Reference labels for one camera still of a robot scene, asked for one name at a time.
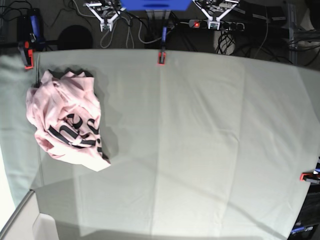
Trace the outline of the pink t-shirt black print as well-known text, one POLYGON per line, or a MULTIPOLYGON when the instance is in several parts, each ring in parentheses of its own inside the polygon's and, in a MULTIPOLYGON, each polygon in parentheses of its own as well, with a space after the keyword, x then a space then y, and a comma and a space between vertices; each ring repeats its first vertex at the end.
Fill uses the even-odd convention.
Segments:
POLYGON ((39 146, 53 159, 99 172, 111 164, 103 153, 101 104, 95 79, 84 72, 55 77, 45 71, 39 87, 26 93, 26 118, 39 146))

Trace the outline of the red clamp top centre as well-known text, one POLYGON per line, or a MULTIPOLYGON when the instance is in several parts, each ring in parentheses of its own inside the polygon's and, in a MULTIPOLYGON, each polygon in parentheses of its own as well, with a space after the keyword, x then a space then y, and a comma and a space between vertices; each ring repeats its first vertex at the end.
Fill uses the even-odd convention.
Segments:
POLYGON ((158 53, 157 64, 158 65, 165 65, 165 61, 166 61, 166 52, 160 51, 158 53))

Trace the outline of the black power strip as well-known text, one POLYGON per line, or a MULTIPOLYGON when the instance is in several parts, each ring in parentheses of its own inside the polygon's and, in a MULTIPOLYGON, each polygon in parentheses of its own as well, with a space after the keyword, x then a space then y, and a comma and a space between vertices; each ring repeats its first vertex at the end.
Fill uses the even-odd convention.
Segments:
POLYGON ((198 20, 190 19, 188 22, 190 28, 193 29, 208 29, 214 31, 238 31, 243 32, 245 30, 245 24, 242 22, 234 21, 208 21, 208 20, 198 20))

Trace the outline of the blue box top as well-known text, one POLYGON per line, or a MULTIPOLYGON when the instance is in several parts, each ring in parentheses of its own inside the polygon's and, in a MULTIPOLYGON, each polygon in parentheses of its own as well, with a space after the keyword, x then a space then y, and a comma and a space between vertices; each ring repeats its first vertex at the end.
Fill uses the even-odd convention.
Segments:
POLYGON ((192 0, 121 0, 120 2, 129 11, 185 11, 192 0))

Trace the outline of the red clamp left edge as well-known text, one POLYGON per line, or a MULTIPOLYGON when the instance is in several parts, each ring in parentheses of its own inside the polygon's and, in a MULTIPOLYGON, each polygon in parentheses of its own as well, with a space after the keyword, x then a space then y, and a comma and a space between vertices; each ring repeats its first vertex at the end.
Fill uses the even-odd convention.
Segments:
POLYGON ((24 68, 30 70, 34 67, 33 49, 28 41, 20 41, 18 43, 18 50, 21 55, 24 68))

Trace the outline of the red clamp edge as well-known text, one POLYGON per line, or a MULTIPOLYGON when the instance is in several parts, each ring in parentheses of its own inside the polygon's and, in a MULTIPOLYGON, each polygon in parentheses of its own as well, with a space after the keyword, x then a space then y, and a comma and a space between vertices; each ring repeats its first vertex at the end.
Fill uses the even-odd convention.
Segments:
POLYGON ((300 175, 300 181, 309 182, 311 184, 320 184, 320 170, 315 169, 313 172, 303 172, 300 175))
POLYGON ((24 68, 30 70, 34 67, 33 49, 28 41, 20 41, 18 43, 18 50, 21 55, 24 68))

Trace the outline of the white bin corner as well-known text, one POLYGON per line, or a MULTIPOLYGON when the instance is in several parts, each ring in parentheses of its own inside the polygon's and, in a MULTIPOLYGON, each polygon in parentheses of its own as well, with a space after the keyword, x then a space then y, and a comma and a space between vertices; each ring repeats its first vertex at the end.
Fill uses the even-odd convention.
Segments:
POLYGON ((48 214, 40 213, 32 226, 35 240, 59 240, 57 226, 54 218, 48 214))

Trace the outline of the red clamp right edge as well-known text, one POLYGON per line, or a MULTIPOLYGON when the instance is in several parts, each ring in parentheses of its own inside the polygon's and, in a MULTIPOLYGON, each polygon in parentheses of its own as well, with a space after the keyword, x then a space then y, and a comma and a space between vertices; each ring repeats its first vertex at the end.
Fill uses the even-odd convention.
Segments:
POLYGON ((300 175, 300 181, 309 182, 311 184, 320 184, 320 170, 315 169, 313 172, 303 172, 300 175))

